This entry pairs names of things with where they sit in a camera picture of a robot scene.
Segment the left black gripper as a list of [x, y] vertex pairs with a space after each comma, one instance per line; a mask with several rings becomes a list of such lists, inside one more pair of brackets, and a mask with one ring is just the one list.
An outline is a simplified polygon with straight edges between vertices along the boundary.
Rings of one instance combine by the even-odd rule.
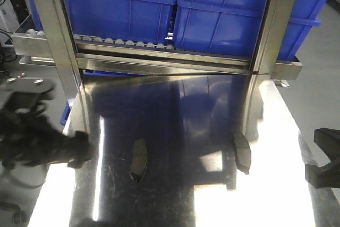
[[[44, 115], [19, 114], [1, 110], [1, 165], [12, 169], [16, 164], [37, 166], [60, 159], [66, 136], [52, 127]], [[67, 167], [79, 169], [93, 157], [88, 134], [76, 131], [67, 137], [63, 149]]]

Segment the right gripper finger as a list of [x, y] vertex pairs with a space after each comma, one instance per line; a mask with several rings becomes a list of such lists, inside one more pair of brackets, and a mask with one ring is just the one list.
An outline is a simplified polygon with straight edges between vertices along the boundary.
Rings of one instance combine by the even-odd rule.
[[339, 130], [330, 128], [315, 129], [314, 143], [329, 159], [339, 158]]
[[339, 188], [339, 158], [324, 166], [305, 165], [305, 179], [315, 188]]

